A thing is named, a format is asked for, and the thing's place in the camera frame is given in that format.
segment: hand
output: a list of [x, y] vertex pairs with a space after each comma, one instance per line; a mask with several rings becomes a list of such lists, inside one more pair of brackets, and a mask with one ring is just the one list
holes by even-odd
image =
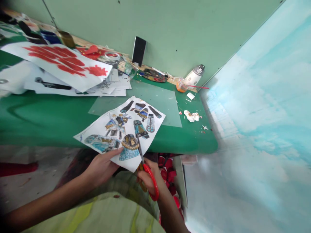
[[[144, 159], [145, 163], [150, 167], [151, 172], [153, 173], [156, 183], [158, 185], [158, 189], [159, 192], [161, 192], [161, 190], [163, 189], [167, 189], [164, 180], [161, 176], [158, 164], [155, 162], [150, 161], [149, 159]], [[155, 195], [155, 186], [153, 185], [152, 179], [150, 177], [150, 175], [145, 172], [145, 171], [138, 171], [137, 172], [137, 176], [142, 179], [142, 181], [144, 182], [146, 188], [148, 189], [148, 191], [152, 194]]]
[[110, 159], [120, 154], [122, 150], [123, 147], [105, 154], [98, 154], [88, 168], [82, 173], [82, 176], [85, 177], [87, 182], [90, 182], [94, 188], [102, 185], [119, 168], [119, 165], [111, 162]]

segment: scissors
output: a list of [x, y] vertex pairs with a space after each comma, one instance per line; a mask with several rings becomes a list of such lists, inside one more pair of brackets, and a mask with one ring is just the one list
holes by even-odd
[[[142, 148], [141, 148], [141, 146], [140, 146], [138, 134], [136, 134], [136, 138], [137, 138], [137, 142], [138, 142], [138, 145], [139, 145], [138, 151], [139, 151], [140, 157], [141, 157], [141, 159], [142, 159], [142, 161], [141, 161], [140, 164], [139, 164], [139, 168], [138, 168], [138, 169], [140, 169], [140, 170], [145, 170], [145, 172], [147, 172], [147, 173], [150, 175], [150, 177], [151, 177], [151, 179], [152, 179], [152, 182], [153, 182], [153, 185], [155, 186], [155, 195], [152, 195], [150, 192], [149, 192], [149, 195], [150, 195], [150, 197], [151, 197], [152, 200], [157, 201], [157, 200], [159, 199], [159, 189], [158, 189], [158, 185], [157, 185], [157, 183], [156, 183], [155, 176], [153, 175], [152, 171], [150, 170], [150, 167], [149, 167], [147, 164], [145, 164], [145, 162], [144, 162], [144, 157], [143, 157], [143, 153], [142, 153]], [[146, 188], [146, 186], [143, 184], [142, 181], [140, 182], [140, 186], [141, 186], [141, 188], [142, 188], [142, 190], [143, 190], [144, 192], [147, 191], [147, 188]]]

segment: transparent plastic sheet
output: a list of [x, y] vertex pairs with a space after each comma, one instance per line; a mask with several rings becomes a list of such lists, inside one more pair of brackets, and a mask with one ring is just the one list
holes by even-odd
[[163, 125], [182, 128], [174, 91], [166, 90], [137, 80], [131, 81], [131, 86], [131, 90], [126, 90], [126, 96], [98, 97], [88, 113], [101, 116], [105, 112], [117, 108], [134, 95], [146, 101], [166, 115], [162, 123]]

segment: smartphone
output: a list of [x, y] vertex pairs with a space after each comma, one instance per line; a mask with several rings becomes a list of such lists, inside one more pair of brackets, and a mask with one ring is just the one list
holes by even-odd
[[146, 48], [146, 41], [140, 37], [135, 37], [132, 62], [137, 62], [139, 66], [143, 64]]

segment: white bottle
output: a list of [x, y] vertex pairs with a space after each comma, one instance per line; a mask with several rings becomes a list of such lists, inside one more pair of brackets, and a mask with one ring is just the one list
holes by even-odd
[[195, 86], [198, 83], [204, 74], [204, 68], [205, 66], [202, 64], [193, 68], [193, 70], [185, 78], [185, 80], [188, 81], [188, 85]]

